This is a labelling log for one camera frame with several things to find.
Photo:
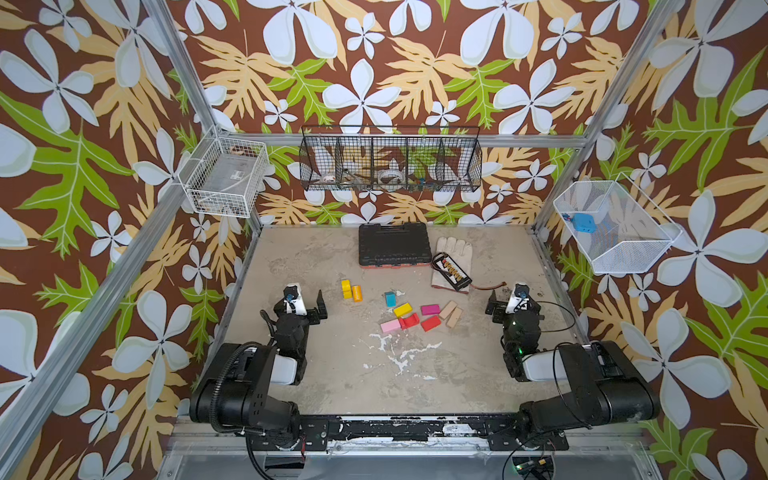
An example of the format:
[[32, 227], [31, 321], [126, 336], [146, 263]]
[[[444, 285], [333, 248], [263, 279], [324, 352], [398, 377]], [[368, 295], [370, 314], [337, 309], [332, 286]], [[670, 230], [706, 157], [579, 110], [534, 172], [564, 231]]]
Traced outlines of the red arch block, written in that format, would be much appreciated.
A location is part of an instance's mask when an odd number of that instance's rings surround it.
[[407, 330], [421, 323], [421, 320], [416, 313], [413, 313], [407, 317], [401, 317], [398, 319], [398, 321], [401, 330]]

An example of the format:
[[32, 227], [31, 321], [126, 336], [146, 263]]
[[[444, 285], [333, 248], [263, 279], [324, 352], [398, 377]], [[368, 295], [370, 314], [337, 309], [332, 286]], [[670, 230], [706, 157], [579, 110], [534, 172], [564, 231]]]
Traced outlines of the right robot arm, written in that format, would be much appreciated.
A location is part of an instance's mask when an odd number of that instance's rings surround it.
[[520, 405], [515, 431], [522, 439], [580, 427], [656, 418], [659, 395], [613, 341], [560, 342], [539, 348], [541, 304], [529, 294], [488, 299], [485, 313], [502, 326], [500, 345], [510, 376], [518, 382], [553, 382], [557, 394]]

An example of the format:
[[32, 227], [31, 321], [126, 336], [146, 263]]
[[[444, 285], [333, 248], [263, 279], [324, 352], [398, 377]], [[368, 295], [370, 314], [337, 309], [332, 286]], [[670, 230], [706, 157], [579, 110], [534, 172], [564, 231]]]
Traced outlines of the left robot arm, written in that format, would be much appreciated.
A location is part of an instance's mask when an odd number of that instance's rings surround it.
[[289, 284], [273, 312], [262, 310], [260, 317], [268, 341], [222, 344], [191, 395], [189, 416], [219, 434], [252, 435], [267, 447], [293, 448], [301, 441], [299, 408], [271, 397], [269, 389], [301, 383], [309, 330], [328, 318], [327, 307], [321, 293], [315, 307], [306, 307], [300, 286]]

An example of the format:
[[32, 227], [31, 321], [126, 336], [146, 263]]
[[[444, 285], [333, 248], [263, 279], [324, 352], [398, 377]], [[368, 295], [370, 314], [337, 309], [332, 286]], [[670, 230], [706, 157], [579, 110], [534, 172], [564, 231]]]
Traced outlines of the natural wood block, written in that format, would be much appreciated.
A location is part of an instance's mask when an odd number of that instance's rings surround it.
[[458, 324], [462, 313], [463, 310], [460, 307], [455, 307], [447, 319], [446, 326], [453, 329]]
[[451, 313], [457, 307], [457, 303], [454, 300], [449, 301], [440, 311], [439, 318], [441, 320], [447, 320]]

